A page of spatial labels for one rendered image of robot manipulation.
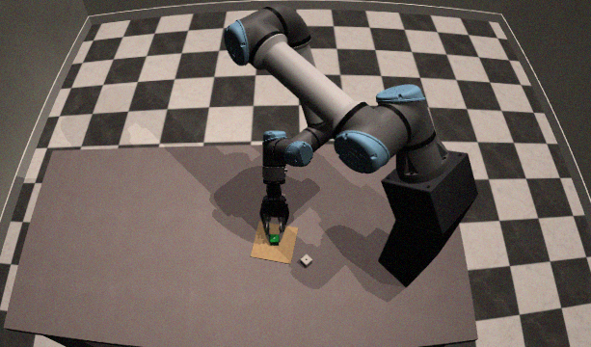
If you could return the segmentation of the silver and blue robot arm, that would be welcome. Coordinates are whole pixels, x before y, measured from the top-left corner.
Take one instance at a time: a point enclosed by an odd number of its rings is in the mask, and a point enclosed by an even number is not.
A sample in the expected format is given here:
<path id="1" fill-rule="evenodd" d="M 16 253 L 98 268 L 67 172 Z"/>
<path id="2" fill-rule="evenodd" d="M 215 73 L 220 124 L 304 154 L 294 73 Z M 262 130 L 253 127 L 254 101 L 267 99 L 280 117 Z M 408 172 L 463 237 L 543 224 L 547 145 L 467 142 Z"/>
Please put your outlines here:
<path id="1" fill-rule="evenodd" d="M 316 68 L 309 28 L 291 8 L 266 6 L 230 24 L 224 39 L 237 65 L 266 69 L 300 99 L 308 125 L 290 140 L 283 131 L 264 132 L 264 179 L 283 180 L 286 164 L 308 165 L 331 139 L 338 158 L 361 174 L 376 172 L 395 154 L 397 174 L 406 183 L 426 182 L 448 169 L 448 150 L 436 134 L 421 89 L 400 85 L 383 90 L 374 109 L 354 101 Z"/>

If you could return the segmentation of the tan flat mat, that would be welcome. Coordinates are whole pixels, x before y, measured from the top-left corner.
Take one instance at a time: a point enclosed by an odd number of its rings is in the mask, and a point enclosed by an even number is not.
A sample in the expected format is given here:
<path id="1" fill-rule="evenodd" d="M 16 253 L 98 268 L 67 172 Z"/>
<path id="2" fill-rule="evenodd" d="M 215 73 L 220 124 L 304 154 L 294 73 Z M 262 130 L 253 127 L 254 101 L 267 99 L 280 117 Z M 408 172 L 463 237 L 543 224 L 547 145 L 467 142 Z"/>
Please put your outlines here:
<path id="1" fill-rule="evenodd" d="M 270 224 L 270 234 L 279 234 L 280 225 Z M 281 243 L 271 246 L 267 241 L 262 222 L 258 223 L 251 257 L 291 264 L 298 228 L 285 227 Z"/>

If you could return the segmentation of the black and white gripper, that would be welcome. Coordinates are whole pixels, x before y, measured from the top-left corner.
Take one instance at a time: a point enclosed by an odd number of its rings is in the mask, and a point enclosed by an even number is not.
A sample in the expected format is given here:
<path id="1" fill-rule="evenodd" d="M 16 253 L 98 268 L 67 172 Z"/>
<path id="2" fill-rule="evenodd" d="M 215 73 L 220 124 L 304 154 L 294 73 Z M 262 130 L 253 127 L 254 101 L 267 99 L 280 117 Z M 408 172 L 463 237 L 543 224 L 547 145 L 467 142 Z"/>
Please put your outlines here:
<path id="1" fill-rule="evenodd" d="M 289 209 L 288 204 L 285 204 L 286 198 L 280 195 L 280 185 L 285 183 L 285 178 L 283 180 L 278 181 L 271 181 L 266 180 L 263 178 L 263 183 L 268 184 L 268 195 L 263 197 L 261 208 L 260 208 L 260 218 L 263 223 L 263 228 L 265 231 L 266 238 L 268 242 L 270 241 L 270 226 L 269 223 L 271 218 L 267 217 L 282 217 L 278 218 L 278 221 L 281 222 L 279 230 L 279 242 L 281 243 L 282 237 L 284 234 L 284 230 L 286 227 L 286 223 L 289 217 Z M 268 199 L 268 200 L 267 200 Z M 266 223 L 267 221 L 267 223 Z"/>

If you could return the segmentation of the white die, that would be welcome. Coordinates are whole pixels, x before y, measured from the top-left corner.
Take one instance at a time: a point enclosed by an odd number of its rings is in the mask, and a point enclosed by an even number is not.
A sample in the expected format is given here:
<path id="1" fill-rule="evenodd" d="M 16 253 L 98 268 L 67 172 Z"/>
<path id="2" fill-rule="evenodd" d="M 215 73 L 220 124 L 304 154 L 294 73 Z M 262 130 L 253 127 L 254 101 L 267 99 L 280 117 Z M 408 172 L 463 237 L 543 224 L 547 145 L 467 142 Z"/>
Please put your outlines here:
<path id="1" fill-rule="evenodd" d="M 306 254 L 300 259 L 300 263 L 305 267 L 309 267 L 312 263 L 312 259 Z"/>

